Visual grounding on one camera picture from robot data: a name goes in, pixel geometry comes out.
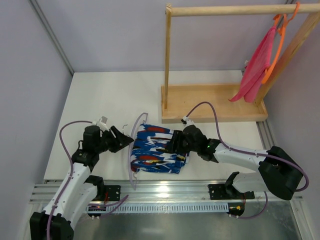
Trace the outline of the blue patterned trousers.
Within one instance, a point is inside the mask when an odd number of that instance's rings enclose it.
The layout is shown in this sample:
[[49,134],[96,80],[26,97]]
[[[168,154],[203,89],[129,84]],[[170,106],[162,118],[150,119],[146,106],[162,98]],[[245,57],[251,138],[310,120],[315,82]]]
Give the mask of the blue patterned trousers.
[[174,135],[169,128],[142,123],[130,152],[130,169],[149,173],[179,174],[189,162],[189,153],[170,153],[166,146]]

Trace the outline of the lilac clothes hanger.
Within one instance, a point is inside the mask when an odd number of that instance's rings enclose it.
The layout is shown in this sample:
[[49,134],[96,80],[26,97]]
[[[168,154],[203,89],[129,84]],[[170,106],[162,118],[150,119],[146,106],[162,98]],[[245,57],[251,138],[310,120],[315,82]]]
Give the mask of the lilac clothes hanger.
[[[142,112],[137,119],[135,120],[133,127],[131,129],[130,137],[135,140],[136,130],[138,129],[138,125],[141,123],[145,123],[148,121],[149,114],[147,112]],[[132,189],[135,191],[137,189],[137,177],[135,173],[131,170],[131,154],[133,150],[134,142],[130,143],[128,146],[127,153],[127,168],[128,168],[128,178]]]

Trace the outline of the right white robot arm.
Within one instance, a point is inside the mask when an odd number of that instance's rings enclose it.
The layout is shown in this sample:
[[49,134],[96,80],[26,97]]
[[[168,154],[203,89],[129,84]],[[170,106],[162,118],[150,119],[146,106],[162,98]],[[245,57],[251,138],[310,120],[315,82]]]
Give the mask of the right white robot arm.
[[195,125],[174,130],[165,150],[172,154],[195,152],[207,162],[232,164],[251,170],[233,172],[224,188],[230,198],[248,192],[270,192],[282,200],[291,200],[303,178],[302,169],[280,147],[251,150],[228,145],[206,137]]

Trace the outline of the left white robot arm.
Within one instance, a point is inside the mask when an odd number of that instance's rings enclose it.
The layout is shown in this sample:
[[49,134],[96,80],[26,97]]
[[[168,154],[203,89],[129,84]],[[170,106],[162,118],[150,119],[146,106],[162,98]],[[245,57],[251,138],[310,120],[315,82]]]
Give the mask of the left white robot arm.
[[104,179],[92,171],[104,152],[117,153],[134,140],[116,127],[85,127],[70,167],[55,195],[41,212],[29,220],[33,240],[72,240],[75,227],[89,203],[106,194]]

